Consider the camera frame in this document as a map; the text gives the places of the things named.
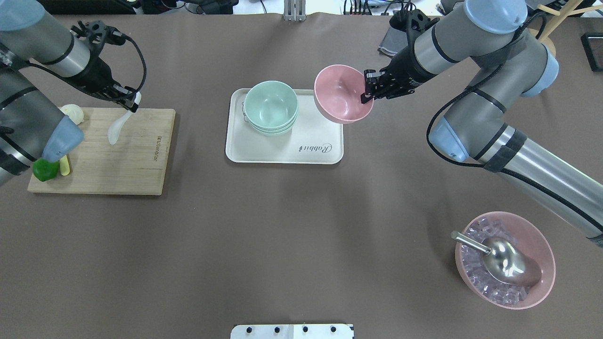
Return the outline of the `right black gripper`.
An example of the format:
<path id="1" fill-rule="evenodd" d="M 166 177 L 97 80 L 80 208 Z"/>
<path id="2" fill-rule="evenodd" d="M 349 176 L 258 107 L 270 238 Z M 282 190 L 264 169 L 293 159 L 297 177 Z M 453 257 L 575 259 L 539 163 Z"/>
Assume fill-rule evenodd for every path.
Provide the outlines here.
<path id="1" fill-rule="evenodd" d="M 427 71 L 418 63 L 413 47 L 405 47 L 381 71 L 364 70 L 364 81 L 365 93 L 360 94 L 360 102 L 366 105 L 374 100 L 376 92 L 377 98 L 386 99 L 413 94 L 427 82 Z"/>

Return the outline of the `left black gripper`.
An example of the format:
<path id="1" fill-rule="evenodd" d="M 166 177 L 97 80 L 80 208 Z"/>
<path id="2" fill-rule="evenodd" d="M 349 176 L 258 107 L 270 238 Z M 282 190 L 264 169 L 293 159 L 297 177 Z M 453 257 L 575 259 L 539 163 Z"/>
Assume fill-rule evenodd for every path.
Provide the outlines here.
<path id="1" fill-rule="evenodd" d="M 101 59 L 91 59 L 83 71 L 75 76 L 75 87 L 93 98 L 123 100 L 123 107 L 136 113 L 140 94 L 129 99 L 129 91 L 112 77 L 110 67 Z"/>

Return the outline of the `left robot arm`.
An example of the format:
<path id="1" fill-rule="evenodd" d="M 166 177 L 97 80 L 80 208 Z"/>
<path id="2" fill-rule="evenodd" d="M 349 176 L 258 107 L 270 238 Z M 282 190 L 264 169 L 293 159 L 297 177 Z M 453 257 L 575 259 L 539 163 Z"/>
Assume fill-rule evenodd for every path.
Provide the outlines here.
<path id="1" fill-rule="evenodd" d="M 103 21 L 65 26 L 36 0 L 1 2 L 1 184 L 29 171 L 35 161 L 57 162 L 75 150 L 84 133 L 43 92 L 32 71 L 46 73 L 81 94 L 139 107 L 142 86 L 121 84 L 101 57 L 106 45 L 134 40 Z"/>

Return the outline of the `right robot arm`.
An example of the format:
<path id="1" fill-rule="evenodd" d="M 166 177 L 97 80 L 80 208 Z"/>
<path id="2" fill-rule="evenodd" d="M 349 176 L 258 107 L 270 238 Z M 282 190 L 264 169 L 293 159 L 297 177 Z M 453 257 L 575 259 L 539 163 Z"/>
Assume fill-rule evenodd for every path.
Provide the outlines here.
<path id="1" fill-rule="evenodd" d="M 429 123 L 428 145 L 444 160 L 502 176 L 602 246 L 602 185 L 503 116 L 521 97 L 551 86 L 559 65 L 528 30 L 523 0 L 465 0 L 440 20 L 398 13 L 390 25 L 407 46 L 379 71 L 365 70 L 362 103 L 414 93 L 418 86 L 471 58 L 480 71 Z"/>

